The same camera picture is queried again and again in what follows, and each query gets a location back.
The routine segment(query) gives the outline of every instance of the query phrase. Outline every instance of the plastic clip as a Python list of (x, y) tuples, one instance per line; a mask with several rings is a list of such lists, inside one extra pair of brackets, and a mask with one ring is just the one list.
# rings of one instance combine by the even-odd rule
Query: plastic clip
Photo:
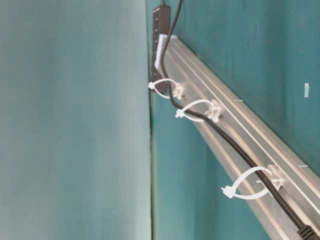
[(267, 171), (268, 174), (272, 175), (272, 172), (262, 166), (256, 166), (253, 168), (250, 168), (249, 170), (245, 171), (234, 183), (232, 186), (225, 186), (225, 188), (221, 188), (223, 193), (230, 199), (232, 199), (233, 197), (239, 198), (239, 199), (245, 199), (245, 200), (254, 200), (254, 199), (258, 199), (263, 197), (264, 195), (266, 195), (267, 193), (269, 193), (269, 190), (266, 188), (266, 186), (264, 186), (264, 189), (261, 190), (260, 192), (256, 193), (256, 194), (252, 194), (252, 195), (239, 195), (236, 194), (236, 189), (238, 188), (238, 186), (242, 183), (242, 181), (245, 180), (246, 177), (248, 177), (250, 174), (254, 173), (255, 171)]
[(170, 98), (169, 96), (163, 95), (156, 88), (156, 84), (161, 83), (161, 82), (166, 82), (166, 81), (169, 81), (169, 82), (172, 82), (172, 83), (175, 84), (175, 88), (173, 90), (173, 97), (177, 98), (178, 100), (181, 100), (184, 88), (181, 86), (181, 84), (179, 82), (176, 82), (176, 81), (174, 81), (174, 80), (172, 80), (170, 78), (163, 78), (163, 79), (159, 79), (159, 80), (154, 81), (154, 82), (151, 81), (148, 84), (148, 88), (150, 88), (152, 90), (155, 90), (156, 93), (159, 94), (161, 97), (163, 97), (165, 99), (169, 99)]
[(208, 115), (209, 119), (212, 119), (215, 123), (217, 123), (219, 121), (219, 117), (221, 115), (222, 109), (216, 100), (209, 101), (206, 99), (200, 99), (200, 100), (193, 101), (193, 102), (189, 103), (187, 106), (185, 106), (184, 108), (178, 109), (176, 111), (175, 117), (176, 118), (186, 117), (187, 119), (194, 121), (194, 122), (199, 122), (199, 123), (203, 122), (204, 121), (203, 119), (191, 117), (191, 116), (188, 116), (185, 114), (185, 111), (188, 108), (192, 107), (193, 105), (199, 104), (199, 103), (210, 104), (209, 110), (206, 111), (204, 114)]

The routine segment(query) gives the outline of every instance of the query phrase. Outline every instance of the aluminum rail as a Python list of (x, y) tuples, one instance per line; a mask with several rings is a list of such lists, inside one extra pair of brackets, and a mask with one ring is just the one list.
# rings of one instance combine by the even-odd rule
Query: aluminum rail
[[(171, 38), (164, 62), (169, 77), (183, 87), (182, 103), (216, 100), (222, 106), (219, 127), (257, 165), (272, 166), (274, 177), (281, 180), (280, 194), (319, 235), (320, 178), (178, 38)], [(208, 106), (197, 104), (191, 109), (204, 113)], [(233, 181), (250, 168), (212, 128), (202, 122), (194, 124)], [(261, 191), (264, 186), (257, 180), (255, 174), (247, 177), (239, 186), (240, 193), (252, 195)], [(296, 226), (271, 195), (247, 203), (271, 239), (301, 240)]]

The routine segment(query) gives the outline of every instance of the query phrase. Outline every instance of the black plug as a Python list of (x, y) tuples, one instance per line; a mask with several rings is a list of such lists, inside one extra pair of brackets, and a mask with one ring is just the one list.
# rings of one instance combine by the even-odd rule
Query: black plug
[(298, 231), (298, 234), (303, 240), (320, 240), (320, 237), (317, 235), (315, 230), (309, 225), (304, 225)]

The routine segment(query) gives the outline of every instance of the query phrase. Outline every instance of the teal wall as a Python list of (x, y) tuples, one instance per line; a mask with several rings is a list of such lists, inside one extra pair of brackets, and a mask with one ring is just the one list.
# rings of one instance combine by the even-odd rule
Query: teal wall
[[(160, 1), (147, 2), (150, 41)], [(173, 16), (178, 0), (165, 2)], [(318, 0), (184, 0), (175, 31), (318, 175), (319, 9)], [(268, 239), (243, 201), (218, 191), (229, 178), (192, 123), (174, 115), (152, 96), (156, 239)]]
[(150, 239), (145, 12), (0, 2), (1, 239)]
[[(152, 10), (158, 0), (147, 1), (148, 39), (152, 37)], [(176, 12), (177, 0), (171, 5), (171, 16)], [(210, 2), (201, 3), (210, 9)], [(186, 0), (183, 10), (201, 14)], [(184, 25), (182, 12), (178, 22), (178, 37), (192, 35)], [(210, 32), (203, 31), (198, 39)], [(230, 178), (204, 142), (193, 123), (175, 118), (176, 109), (168, 100), (151, 96), (152, 119), (152, 174), (153, 174), (153, 236), (155, 240), (248, 240), (270, 239), (247, 203), (228, 199), (221, 186), (232, 185)]]
[(185, 0), (176, 34), (320, 176), (319, 22), (318, 0)]

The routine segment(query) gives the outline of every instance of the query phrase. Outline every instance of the wire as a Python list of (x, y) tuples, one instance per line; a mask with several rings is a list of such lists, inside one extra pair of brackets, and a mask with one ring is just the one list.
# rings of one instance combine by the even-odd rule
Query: wire
[[(161, 57), (160, 57), (160, 66), (163, 72), (163, 75), (165, 78), (169, 78), (169, 75), (166, 71), (166, 67), (165, 67), (165, 54), (169, 45), (169, 41), (171, 38), (171, 35), (176, 27), (177, 21), (178, 21), (178, 17), (181, 11), (181, 6), (182, 6), (182, 2), (183, 0), (179, 0), (178, 3), (178, 7), (176, 10), (176, 14), (174, 17), (174, 21), (173, 24), (170, 28), (170, 31), (168, 33), (168, 36), (166, 38), (165, 44), (163, 46), (162, 52), (161, 52)], [(175, 99), (173, 97), (173, 92), (172, 92), (172, 86), (170, 82), (167, 82), (167, 86), (168, 86), (168, 91), (169, 91), (169, 96), (170, 96), (170, 101), (171, 103), (178, 109), (183, 109), (184, 107), (182, 105), (180, 105), (179, 103), (175, 102)], [(187, 109), (186, 112), (194, 117), (200, 118), (202, 120), (204, 120), (207, 124), (209, 124), (228, 144), (230, 144), (230, 146), (245, 160), (245, 162), (251, 167), (257, 167), (257, 164), (252, 160), (251, 157), (249, 157), (249, 155), (229, 136), (227, 135), (216, 123), (214, 123), (213, 121), (211, 121), (207, 116)], [(285, 199), (280, 195), (280, 193), (278, 192), (278, 190), (275, 188), (275, 186), (272, 184), (272, 182), (270, 181), (270, 179), (261, 171), (256, 171), (255, 172), (256, 175), (261, 179), (261, 181), (263, 182), (263, 184), (266, 186), (266, 188), (269, 190), (269, 192), (272, 194), (272, 196), (274, 197), (274, 199), (278, 202), (278, 204), (280, 205), (280, 207), (284, 210), (284, 212), (287, 214), (287, 216), (292, 220), (292, 222), (296, 225), (296, 227), (299, 229), (299, 231), (305, 231), (306, 228), (309, 232), (312, 232), (312, 236), (314, 236), (314, 239), (320, 239), (320, 238), (316, 238), (317, 235), (316, 233), (314, 233), (314, 230), (310, 227), (304, 224), (304, 222), (301, 220), (301, 218), (296, 214), (296, 212), (289, 206), (289, 204), (285, 201)]]

